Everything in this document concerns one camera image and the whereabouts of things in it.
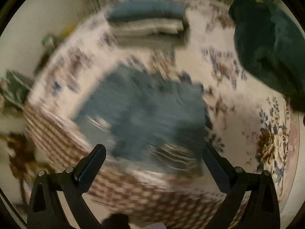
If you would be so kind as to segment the folded grey pants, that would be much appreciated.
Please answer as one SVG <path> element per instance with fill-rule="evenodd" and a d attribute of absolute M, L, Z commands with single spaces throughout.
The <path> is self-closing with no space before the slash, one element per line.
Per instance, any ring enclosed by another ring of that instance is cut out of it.
<path fill-rule="evenodd" d="M 120 47 L 140 48 L 174 48 L 183 47 L 188 43 L 188 35 L 145 35 L 145 36 L 116 36 L 115 42 Z"/>

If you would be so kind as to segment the floral bed blanket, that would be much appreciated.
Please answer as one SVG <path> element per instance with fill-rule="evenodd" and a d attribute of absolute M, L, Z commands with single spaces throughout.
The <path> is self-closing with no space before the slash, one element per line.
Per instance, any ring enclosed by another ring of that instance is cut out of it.
<path fill-rule="evenodd" d="M 39 73 L 26 129 L 58 171 L 96 144 L 107 158 L 89 195 L 135 221 L 205 227 L 225 195 L 201 158 L 207 145 L 250 173 L 268 170 L 279 207 L 289 196 L 299 146 L 286 99 L 247 72 L 228 8 L 182 5 L 182 39 L 144 34 L 151 19 L 117 28 L 107 6 L 78 24 Z"/>

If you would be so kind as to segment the folded white pants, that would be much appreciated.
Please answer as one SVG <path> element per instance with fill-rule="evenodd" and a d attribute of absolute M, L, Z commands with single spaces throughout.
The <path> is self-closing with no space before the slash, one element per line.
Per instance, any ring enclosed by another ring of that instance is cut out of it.
<path fill-rule="evenodd" d="M 110 26 L 117 36 L 145 36 L 159 33 L 175 35 L 184 30 L 182 20 L 164 18 L 111 23 Z"/>

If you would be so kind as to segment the green plastic bag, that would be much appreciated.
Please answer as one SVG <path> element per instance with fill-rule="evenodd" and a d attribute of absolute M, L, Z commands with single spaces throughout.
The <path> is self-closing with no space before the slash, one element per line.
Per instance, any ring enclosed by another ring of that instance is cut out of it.
<path fill-rule="evenodd" d="M 60 39 L 53 34 L 47 34 L 42 39 L 42 46 L 44 48 L 56 48 L 60 44 Z"/>

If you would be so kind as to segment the dark green velvet quilt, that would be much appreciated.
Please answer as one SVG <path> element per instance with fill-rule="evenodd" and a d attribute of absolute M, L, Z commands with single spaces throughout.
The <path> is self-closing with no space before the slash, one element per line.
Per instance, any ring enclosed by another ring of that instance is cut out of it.
<path fill-rule="evenodd" d="M 234 45 L 242 67 L 304 112 L 304 37 L 271 1 L 234 0 Z"/>

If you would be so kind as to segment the light blue denim jeans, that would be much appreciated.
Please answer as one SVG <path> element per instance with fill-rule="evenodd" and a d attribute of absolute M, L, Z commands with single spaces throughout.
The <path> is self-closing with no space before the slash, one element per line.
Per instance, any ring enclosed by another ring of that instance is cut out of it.
<path fill-rule="evenodd" d="M 198 175 L 211 121 L 201 83 L 119 64 L 99 82 L 74 122 L 104 144 L 121 169 Z"/>

